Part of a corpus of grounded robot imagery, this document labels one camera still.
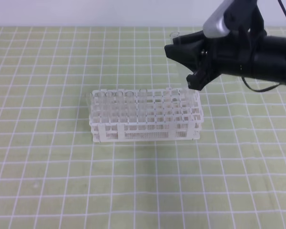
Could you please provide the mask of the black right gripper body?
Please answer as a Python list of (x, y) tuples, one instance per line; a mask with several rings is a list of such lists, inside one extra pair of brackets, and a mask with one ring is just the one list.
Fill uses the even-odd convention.
[(222, 74), (240, 75), (250, 73), (253, 52), (258, 41), (266, 35), (264, 20), (255, 0), (235, 0), (235, 15), (240, 26), (223, 38), (206, 40), (206, 68), (187, 76), (189, 88), (202, 90)]

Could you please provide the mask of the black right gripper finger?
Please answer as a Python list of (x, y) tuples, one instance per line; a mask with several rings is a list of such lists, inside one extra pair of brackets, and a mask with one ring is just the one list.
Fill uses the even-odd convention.
[(172, 33), (172, 44), (174, 45), (182, 45), (182, 44), (189, 44), (193, 42), (197, 42), (199, 40), (203, 40), (205, 35), (203, 31), (198, 31), (195, 33), (185, 34), (182, 35), (180, 32), (173, 32)]
[(182, 45), (168, 44), (164, 51), (175, 62), (178, 73), (194, 73), (206, 68), (206, 55), (202, 54), (205, 45), (205, 39)]

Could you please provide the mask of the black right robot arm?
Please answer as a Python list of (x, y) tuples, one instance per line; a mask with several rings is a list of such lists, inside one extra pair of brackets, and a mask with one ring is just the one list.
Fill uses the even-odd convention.
[(201, 31), (174, 36), (164, 50), (189, 70), (193, 90), (222, 74), (286, 86), (286, 38), (267, 35), (255, 0), (223, 1)]

